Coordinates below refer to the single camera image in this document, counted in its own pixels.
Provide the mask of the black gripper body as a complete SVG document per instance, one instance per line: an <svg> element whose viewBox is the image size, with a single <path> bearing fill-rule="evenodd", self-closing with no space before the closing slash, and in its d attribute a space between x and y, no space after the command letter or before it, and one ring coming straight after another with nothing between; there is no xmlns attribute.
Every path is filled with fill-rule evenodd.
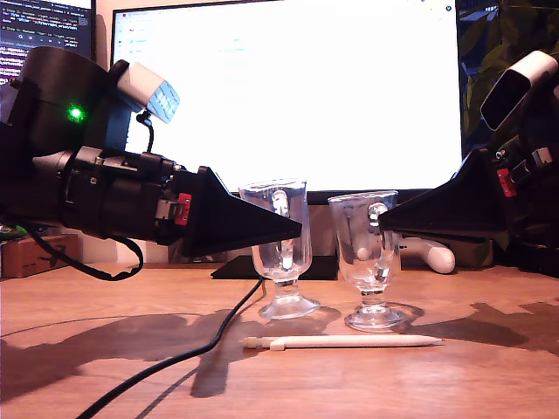
<svg viewBox="0 0 559 419"><path fill-rule="evenodd" d="M100 237L173 244L187 234L176 223L179 196L194 196L197 175L160 155L83 147L71 160L60 221Z"/></svg>

